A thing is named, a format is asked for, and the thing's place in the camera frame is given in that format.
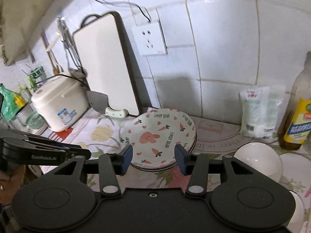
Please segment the floral tablecloth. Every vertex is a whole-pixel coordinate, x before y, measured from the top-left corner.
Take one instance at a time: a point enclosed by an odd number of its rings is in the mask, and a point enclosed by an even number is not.
[[[122,130],[128,120],[108,119],[89,109],[85,115],[74,124],[71,133],[66,138],[53,135],[46,131],[43,135],[55,137],[64,143],[78,144],[92,152],[92,158],[98,158],[107,152],[119,152],[124,147]],[[221,159],[224,155],[234,155],[235,151],[250,141],[263,142],[271,146],[280,155],[283,163],[283,175],[280,184],[296,192],[304,202],[304,225],[301,233],[311,232],[311,156],[302,146],[298,151],[285,151],[280,148],[277,138],[270,140],[243,137],[239,133],[240,126],[192,117],[197,129],[197,143],[194,152],[208,153],[211,159]],[[43,173],[47,173],[55,166],[42,166]],[[144,172],[132,166],[125,176],[117,176],[120,187],[129,188],[175,188],[186,189],[190,176],[183,176],[175,166],[161,172]],[[99,191],[98,175],[88,176],[87,185],[94,191]],[[207,190],[212,191],[220,185],[219,175],[210,174]]]

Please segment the power cord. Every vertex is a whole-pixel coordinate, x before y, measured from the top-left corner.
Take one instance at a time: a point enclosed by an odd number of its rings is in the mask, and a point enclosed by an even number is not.
[[[81,81],[81,80],[79,80],[79,79],[77,79],[77,78],[75,78],[75,77],[72,77],[72,76],[69,76],[69,75],[65,75],[65,74],[57,74],[57,75],[48,77],[48,78],[46,78],[45,80],[36,82],[36,84],[39,84],[39,83],[44,82],[44,81],[47,81],[47,80],[49,80],[49,79],[51,79],[51,78],[54,78],[54,77],[56,77],[56,76],[64,76],[64,77],[67,77],[67,78],[70,78],[70,79],[74,79],[74,80],[76,80],[76,81],[82,83],[84,86],[86,86],[86,87],[89,89],[89,86],[86,85],[83,81]]]
[[[147,18],[148,21],[151,23],[151,16],[150,16],[148,10],[145,8],[145,10],[147,11],[147,14],[148,14],[149,17],[146,16],[146,14],[143,12],[143,10],[141,9],[141,7],[140,7],[138,4],[136,4],[136,3],[126,2],[126,1],[118,1],[118,2],[107,2],[107,1],[105,1],[105,0],[101,0],[101,1],[95,0],[95,1],[97,1],[97,2],[99,2],[99,3],[101,3],[101,4],[107,4],[107,5],[112,5],[112,6],[119,5],[119,4],[126,4],[126,5],[130,5],[130,6],[131,6],[131,5],[132,5],[132,6],[136,6],[136,7],[139,8],[139,10],[140,10],[140,12],[143,14],[143,16],[144,16],[145,18]]]

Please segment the stack of plates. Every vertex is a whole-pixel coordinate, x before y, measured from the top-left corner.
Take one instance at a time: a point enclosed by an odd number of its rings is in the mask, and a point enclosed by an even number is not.
[[[131,121],[121,137],[125,144],[133,146],[132,166],[144,171],[161,171],[176,165],[176,144],[192,152],[197,132],[187,114],[176,109],[158,109]]]

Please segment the cooking oil bottle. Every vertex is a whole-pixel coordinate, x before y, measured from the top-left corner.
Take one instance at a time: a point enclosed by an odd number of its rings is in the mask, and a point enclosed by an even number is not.
[[[304,70],[297,76],[278,130],[280,146],[298,150],[311,130],[311,51]]]

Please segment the label sticker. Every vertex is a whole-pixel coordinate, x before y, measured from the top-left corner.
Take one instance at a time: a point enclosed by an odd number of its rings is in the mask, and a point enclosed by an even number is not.
[[[287,129],[284,140],[288,143],[302,144],[311,130],[311,101],[299,99],[296,111]]]
[[[57,115],[64,125],[68,124],[72,120],[72,113],[76,112],[73,110],[71,113],[67,109],[62,109]]]

